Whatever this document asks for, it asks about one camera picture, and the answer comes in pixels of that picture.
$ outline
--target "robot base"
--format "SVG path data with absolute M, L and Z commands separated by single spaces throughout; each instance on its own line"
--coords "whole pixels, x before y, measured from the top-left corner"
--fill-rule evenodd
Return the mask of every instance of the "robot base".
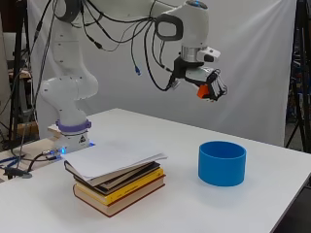
M 87 131 L 76 132 L 74 134 L 61 133 L 61 137 L 55 141 L 54 146 L 60 150 L 61 154 L 82 150 L 89 147 Z

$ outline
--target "blue bowl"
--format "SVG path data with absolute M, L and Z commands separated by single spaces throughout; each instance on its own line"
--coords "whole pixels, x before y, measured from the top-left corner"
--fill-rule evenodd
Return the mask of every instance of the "blue bowl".
M 246 150 L 229 142 L 200 146 L 198 176 L 216 186 L 236 186 L 244 181 Z

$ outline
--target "book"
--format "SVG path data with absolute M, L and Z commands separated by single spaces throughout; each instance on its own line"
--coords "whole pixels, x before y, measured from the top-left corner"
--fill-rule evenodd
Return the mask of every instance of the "book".
M 156 170 L 157 168 L 159 168 L 159 164 L 156 163 L 156 162 L 153 162 L 150 165 L 146 166 L 144 169 L 137 169 L 138 171 L 136 173 L 134 173 L 134 175 L 132 175 L 128 179 L 122 181 L 121 183 L 118 183 L 115 186 L 110 186 L 110 184 L 111 184 L 110 181 L 107 181 L 106 183 L 100 184 L 98 186 L 91 186 L 87 182 L 85 182 L 82 179 L 80 179 L 79 177 L 74 176 L 74 179 L 77 182 L 84 184 L 85 186 L 87 186 L 90 189 L 94 188 L 98 192 L 100 192 L 100 193 L 102 193 L 104 195 L 108 195 L 108 194 L 110 194 L 110 193 L 112 193 L 112 192 L 114 192 L 114 191 L 116 191 L 116 190 L 118 190 L 118 189 L 128 185 L 129 183 L 133 183 L 134 181 L 136 181 L 136 180 L 146 176 L 147 174 L 151 173 L 152 171 Z
M 136 189 L 133 193 L 122 197 L 122 199 L 119 199 L 117 202 L 109 206 L 104 205 L 100 200 L 94 199 L 93 196 L 90 196 L 82 189 L 79 189 L 77 184 L 74 185 L 73 189 L 77 198 L 84 201 L 105 216 L 111 217 L 165 186 L 163 180 L 164 176 L 140 187 L 139 189 Z
M 116 177 L 120 177 L 126 173 L 129 173 L 129 172 L 132 172 L 136 169 L 143 169 L 145 166 L 147 166 L 148 164 L 150 163 L 147 163 L 147 164 L 140 164 L 140 165 L 136 165 L 136 166 L 133 166 L 133 167 L 130 167 L 130 168 L 126 168 L 126 169 L 123 169 L 123 170 L 118 170 L 116 172 L 113 172 L 113 173 L 110 173 L 110 174 L 107 174 L 107 175 L 104 175 L 104 176 L 101 176 L 101 177 L 98 177 L 98 178 L 93 178 L 89 181 L 86 181 L 84 179 L 84 177 L 78 173 L 78 171 L 73 167 L 71 166 L 71 164 L 65 160 L 64 162 L 64 165 L 65 165 L 65 169 L 67 170 L 67 172 L 71 173 L 72 175 L 80 178 L 81 180 L 87 182 L 89 185 L 91 186 L 97 186 L 97 185 L 100 185 L 102 183 L 105 183 L 113 178 L 116 178 Z
M 133 171 L 130 171 L 124 175 L 120 175 L 119 177 L 112 178 L 104 183 L 102 183 L 100 186 L 111 189 L 115 186 L 117 186 L 120 183 L 123 183 L 125 181 L 133 180 L 135 178 L 143 177 L 144 174 L 147 174 L 148 172 L 151 172 L 152 170 L 155 170 L 159 167 L 159 164 L 156 162 L 148 163 L 144 166 L 141 166 Z
M 137 181 L 130 183 L 117 191 L 109 194 L 109 195 L 103 195 L 102 193 L 96 191 L 96 189 L 90 189 L 87 186 L 83 185 L 82 183 L 77 182 L 76 187 L 79 190 L 82 190 L 87 195 L 91 196 L 92 198 L 100 201 L 103 205 L 110 205 L 117 200 L 121 199 L 123 196 L 126 196 L 127 194 L 135 191 L 136 189 L 146 185 L 147 183 L 150 183 L 159 177 L 162 177 L 164 175 L 163 169 L 158 168 L 155 171 L 151 172 L 145 177 L 142 177 L 138 179 Z

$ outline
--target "table surface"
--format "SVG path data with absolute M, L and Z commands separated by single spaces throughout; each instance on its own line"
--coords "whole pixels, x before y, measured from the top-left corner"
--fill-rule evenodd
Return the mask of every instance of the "table surface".
M 166 186 L 107 218 L 74 197 L 63 162 L 33 172 L 29 180 L 0 184 L 3 232 L 238 232 L 268 233 L 310 174 L 311 155 L 164 119 L 112 110 L 90 116 L 94 143 L 117 138 L 157 142 Z M 197 176 L 198 147 L 230 141 L 247 150 L 245 181 L 216 187 Z

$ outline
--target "white curtain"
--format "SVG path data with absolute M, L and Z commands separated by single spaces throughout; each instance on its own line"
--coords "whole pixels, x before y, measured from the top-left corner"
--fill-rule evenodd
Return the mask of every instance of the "white curtain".
M 182 0 L 167 2 L 173 5 L 183 3 Z M 296 2 L 203 2 L 210 11 L 209 45 L 222 52 L 219 63 L 207 65 L 222 70 L 222 78 L 228 86 L 227 96 L 218 102 L 208 103 L 198 99 L 195 90 L 186 83 L 175 91 L 160 92 L 148 76 L 142 36 L 135 41 L 135 57 L 142 71 L 142 76 L 137 76 L 130 58 L 130 45 L 122 45 L 113 53 L 101 51 L 87 40 L 81 30 L 84 60 L 88 70 L 99 81 L 99 92 L 78 105 L 88 115 L 122 108 L 283 146 Z M 33 33 L 47 0 L 28 3 L 30 31 Z M 38 80 L 50 22 L 51 14 L 46 17 L 44 31 L 32 56 L 35 81 Z M 106 20 L 103 23 L 114 37 L 121 36 L 124 25 Z M 88 32 L 105 48 L 114 46 L 96 26 L 91 26 Z M 164 62 L 168 66 L 172 67 L 179 50 L 179 43 L 166 46 Z M 157 81 L 165 86 L 169 74 L 154 64 L 152 68 Z M 60 74 L 61 70 L 49 54 L 44 79 Z M 47 127 L 56 121 L 57 115 L 41 98 L 38 100 L 38 118 L 40 134 L 46 137 Z

